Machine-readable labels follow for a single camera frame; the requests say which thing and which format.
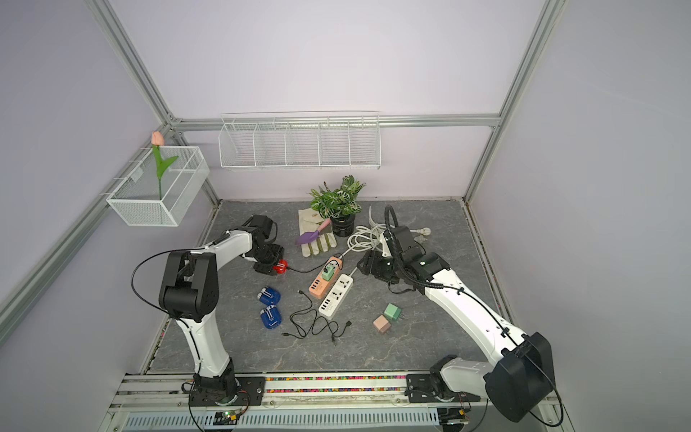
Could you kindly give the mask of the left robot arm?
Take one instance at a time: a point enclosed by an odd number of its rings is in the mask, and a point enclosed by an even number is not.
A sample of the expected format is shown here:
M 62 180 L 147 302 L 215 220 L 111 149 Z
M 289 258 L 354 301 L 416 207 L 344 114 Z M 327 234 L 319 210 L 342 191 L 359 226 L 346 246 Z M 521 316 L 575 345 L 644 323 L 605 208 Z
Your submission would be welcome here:
M 167 254 L 159 306 L 185 333 L 199 376 L 216 379 L 232 369 L 216 321 L 219 270 L 240 257 L 257 273 L 276 275 L 284 258 L 284 248 L 276 238 L 276 223 L 267 216 L 253 215 L 200 248 Z

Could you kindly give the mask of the green USB charger cube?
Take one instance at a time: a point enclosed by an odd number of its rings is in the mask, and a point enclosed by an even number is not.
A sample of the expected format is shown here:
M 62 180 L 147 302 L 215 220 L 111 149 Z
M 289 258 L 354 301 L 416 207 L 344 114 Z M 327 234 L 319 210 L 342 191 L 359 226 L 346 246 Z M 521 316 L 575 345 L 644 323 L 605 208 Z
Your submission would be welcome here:
M 324 268 L 322 269 L 321 272 L 321 278 L 329 282 L 336 273 L 338 273 L 339 270 L 339 265 L 338 262 L 330 262 L 329 264 L 325 265 Z

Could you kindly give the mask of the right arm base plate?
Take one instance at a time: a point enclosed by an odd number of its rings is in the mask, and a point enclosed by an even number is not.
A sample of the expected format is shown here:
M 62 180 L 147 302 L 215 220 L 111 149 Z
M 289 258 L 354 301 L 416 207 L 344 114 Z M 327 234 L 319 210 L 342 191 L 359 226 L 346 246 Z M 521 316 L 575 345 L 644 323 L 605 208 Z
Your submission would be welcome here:
M 408 374 L 404 395 L 411 403 L 478 402 L 480 396 L 468 392 L 452 392 L 435 374 Z

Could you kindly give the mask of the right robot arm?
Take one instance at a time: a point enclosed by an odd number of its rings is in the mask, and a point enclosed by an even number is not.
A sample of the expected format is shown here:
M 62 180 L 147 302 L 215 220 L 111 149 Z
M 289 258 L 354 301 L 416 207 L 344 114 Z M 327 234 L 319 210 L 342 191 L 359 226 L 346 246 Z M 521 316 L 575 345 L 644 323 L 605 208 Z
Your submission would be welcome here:
M 506 419 L 518 423 L 558 392 L 550 342 L 528 335 L 502 318 L 462 282 L 447 261 L 424 252 L 392 206 L 384 209 L 383 259 L 401 282 L 436 303 L 473 339 L 486 357 L 473 363 L 448 356 L 432 376 L 444 390 L 483 396 Z

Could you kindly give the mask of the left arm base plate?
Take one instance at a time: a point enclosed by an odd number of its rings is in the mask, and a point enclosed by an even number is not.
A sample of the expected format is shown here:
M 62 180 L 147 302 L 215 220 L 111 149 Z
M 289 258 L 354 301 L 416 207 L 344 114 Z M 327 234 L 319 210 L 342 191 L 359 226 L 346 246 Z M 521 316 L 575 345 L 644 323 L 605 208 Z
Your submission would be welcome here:
M 193 388 L 188 392 L 189 405 L 193 408 L 259 406 L 265 388 L 266 378 L 260 375 L 235 376 L 230 381 L 223 381 L 196 374 Z

